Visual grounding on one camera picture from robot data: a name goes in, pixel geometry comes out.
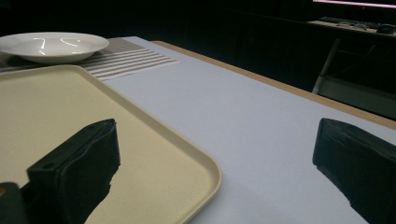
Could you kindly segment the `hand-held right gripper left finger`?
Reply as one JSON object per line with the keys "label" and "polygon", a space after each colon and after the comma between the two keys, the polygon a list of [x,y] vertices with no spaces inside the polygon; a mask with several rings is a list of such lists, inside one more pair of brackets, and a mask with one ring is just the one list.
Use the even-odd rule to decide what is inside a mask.
{"label": "hand-held right gripper left finger", "polygon": [[31,224],[84,224],[120,167],[116,121],[90,124],[27,169],[22,188]]}

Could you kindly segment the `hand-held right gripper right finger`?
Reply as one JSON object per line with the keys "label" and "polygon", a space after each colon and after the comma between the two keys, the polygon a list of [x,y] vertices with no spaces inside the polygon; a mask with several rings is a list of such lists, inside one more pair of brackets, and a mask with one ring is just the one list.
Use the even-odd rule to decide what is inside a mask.
{"label": "hand-held right gripper right finger", "polygon": [[354,125],[322,119],[312,162],[369,224],[396,224],[396,146]]}

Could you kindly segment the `beige plastic tray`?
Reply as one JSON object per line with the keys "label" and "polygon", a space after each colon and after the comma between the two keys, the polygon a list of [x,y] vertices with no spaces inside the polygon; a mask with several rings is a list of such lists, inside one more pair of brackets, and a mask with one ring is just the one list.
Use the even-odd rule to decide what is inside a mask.
{"label": "beige plastic tray", "polygon": [[52,66],[0,75],[0,183],[83,127],[114,119],[120,168],[86,224],[185,224],[217,194],[219,165],[84,69]]}

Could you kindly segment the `white metal stand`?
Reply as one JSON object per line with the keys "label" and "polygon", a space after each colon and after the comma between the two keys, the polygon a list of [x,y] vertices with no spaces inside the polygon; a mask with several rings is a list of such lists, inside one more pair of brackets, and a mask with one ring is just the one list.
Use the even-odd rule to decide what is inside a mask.
{"label": "white metal stand", "polygon": [[[368,65],[373,59],[370,54],[375,49],[375,45],[361,55],[341,49],[342,44],[341,38],[336,38],[332,43],[312,92],[384,118],[396,119],[396,93],[374,87],[373,81],[367,84],[362,82],[362,79],[369,74]],[[347,64],[341,70],[333,70],[343,55],[356,57],[358,60]]]}

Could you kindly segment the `striped grey placemat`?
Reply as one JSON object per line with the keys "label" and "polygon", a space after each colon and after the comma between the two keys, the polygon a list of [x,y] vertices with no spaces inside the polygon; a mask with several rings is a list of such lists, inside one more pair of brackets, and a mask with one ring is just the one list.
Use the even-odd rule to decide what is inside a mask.
{"label": "striped grey placemat", "polygon": [[[110,80],[177,63],[176,59],[118,37],[110,38],[105,49],[74,65],[84,68],[100,80]],[[0,74],[40,67],[46,65],[0,53]]]}

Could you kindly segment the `white ceramic plate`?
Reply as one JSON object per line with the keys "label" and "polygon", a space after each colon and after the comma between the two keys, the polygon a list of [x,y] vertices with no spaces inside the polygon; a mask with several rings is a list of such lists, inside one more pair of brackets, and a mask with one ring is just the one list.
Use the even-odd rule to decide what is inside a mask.
{"label": "white ceramic plate", "polygon": [[81,62],[108,45],[109,41],[98,35],[68,32],[38,32],[0,37],[0,52],[43,64]]}

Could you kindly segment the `background desk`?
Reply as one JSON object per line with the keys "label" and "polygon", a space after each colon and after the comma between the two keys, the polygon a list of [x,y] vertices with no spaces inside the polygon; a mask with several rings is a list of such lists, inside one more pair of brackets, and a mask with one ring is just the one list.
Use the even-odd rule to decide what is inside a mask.
{"label": "background desk", "polygon": [[370,29],[363,24],[351,25],[348,23],[331,23],[331,22],[323,22],[323,21],[310,21],[309,24],[315,25],[317,27],[326,27],[331,29],[349,31],[349,32],[357,32],[359,34],[370,34],[370,35],[379,35],[385,37],[396,38],[396,26],[393,25],[380,25],[377,29]]}

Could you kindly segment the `dark keyboard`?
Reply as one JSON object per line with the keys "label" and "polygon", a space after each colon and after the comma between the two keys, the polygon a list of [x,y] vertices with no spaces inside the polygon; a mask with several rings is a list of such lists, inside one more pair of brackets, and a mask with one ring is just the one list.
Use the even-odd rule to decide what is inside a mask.
{"label": "dark keyboard", "polygon": [[340,24],[340,23],[348,23],[351,25],[363,24],[370,29],[377,29],[380,26],[380,23],[376,23],[376,22],[355,21],[355,20],[340,19],[340,18],[334,18],[334,17],[321,17],[318,19],[318,21],[331,22],[331,23],[336,23],[336,24]]}

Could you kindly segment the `monitor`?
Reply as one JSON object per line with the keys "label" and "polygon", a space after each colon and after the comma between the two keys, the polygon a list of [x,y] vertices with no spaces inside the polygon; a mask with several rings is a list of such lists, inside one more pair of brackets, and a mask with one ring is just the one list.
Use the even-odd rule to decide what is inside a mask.
{"label": "monitor", "polygon": [[396,0],[312,0],[315,3],[396,9]]}

